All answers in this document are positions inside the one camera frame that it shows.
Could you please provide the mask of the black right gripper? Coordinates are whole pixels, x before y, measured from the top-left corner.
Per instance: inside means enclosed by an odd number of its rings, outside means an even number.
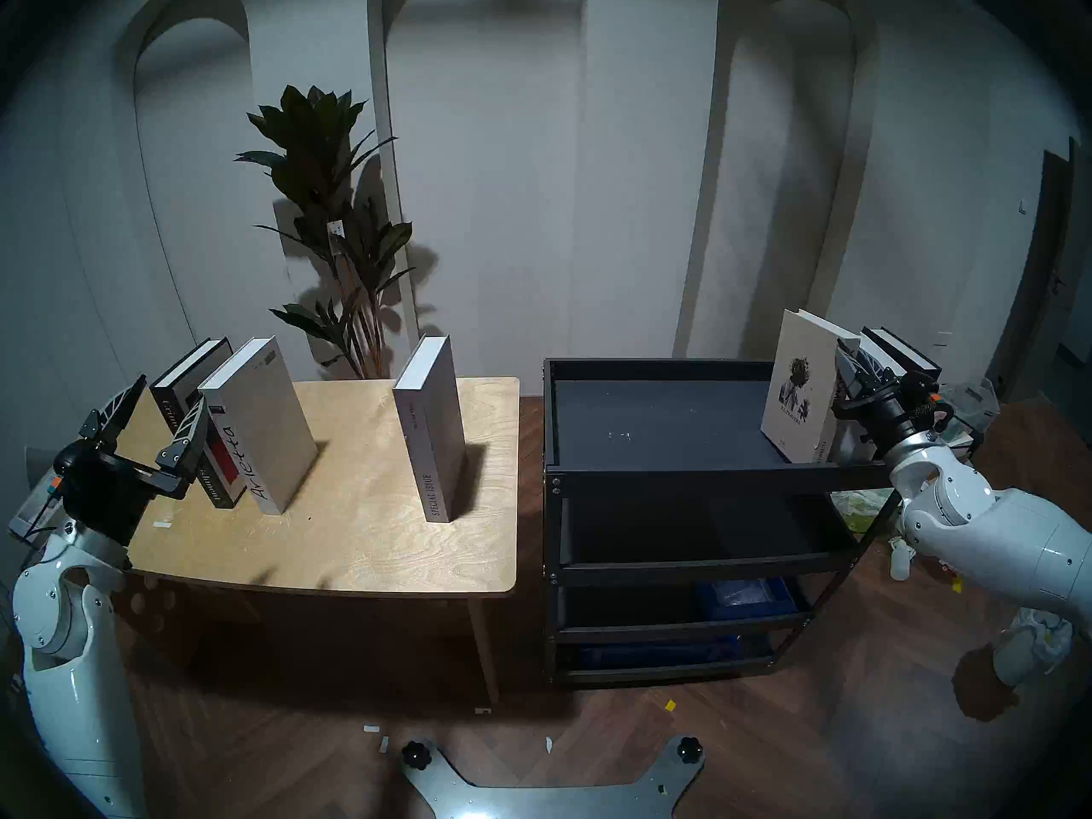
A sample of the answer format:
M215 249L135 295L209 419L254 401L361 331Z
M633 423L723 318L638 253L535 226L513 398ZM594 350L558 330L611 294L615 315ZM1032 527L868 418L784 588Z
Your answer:
M901 378L879 388L869 363L846 346L836 347L835 368L846 397L832 405L833 414L840 422L860 424L877 451L926 431L925 378Z

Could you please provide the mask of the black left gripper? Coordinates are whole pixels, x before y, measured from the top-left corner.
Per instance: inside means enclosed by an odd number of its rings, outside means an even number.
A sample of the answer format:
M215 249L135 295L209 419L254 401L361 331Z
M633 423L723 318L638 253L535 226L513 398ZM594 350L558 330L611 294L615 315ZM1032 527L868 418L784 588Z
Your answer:
M138 376L102 408L90 411L80 428L90 442L72 442L54 460L66 515L119 545L131 543L153 498L186 497L206 446L209 410L200 396L161 450L156 470L104 452L116 450L147 383L146 376Z

